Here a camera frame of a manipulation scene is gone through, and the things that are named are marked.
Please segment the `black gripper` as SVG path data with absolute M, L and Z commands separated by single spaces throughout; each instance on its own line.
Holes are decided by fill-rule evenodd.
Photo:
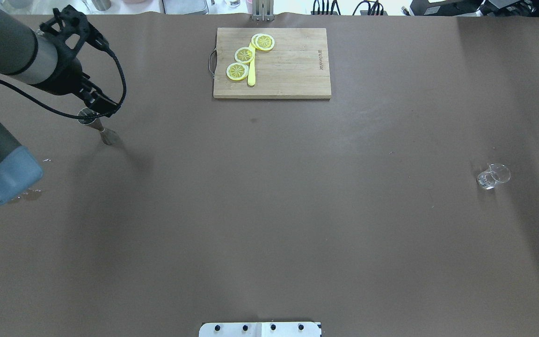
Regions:
M 58 55 L 56 61 L 43 62 L 41 73 L 45 77 L 40 89 L 53 95 L 73 94 L 81 98 L 84 105 L 99 115 L 110 117 L 119 109 L 98 86 L 93 86 L 90 77 L 83 72 L 81 63 L 74 55 Z

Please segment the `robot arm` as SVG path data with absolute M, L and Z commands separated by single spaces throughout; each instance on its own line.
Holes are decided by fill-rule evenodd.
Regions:
M 114 62 L 121 96 L 111 98 L 86 74 L 78 54 L 85 45 Z M 74 6 L 52 9 L 32 29 L 0 8 L 0 86 L 59 117 L 92 124 L 120 111 L 128 86 L 107 39 Z M 0 205 L 5 205 L 44 175 L 31 151 L 0 121 Z

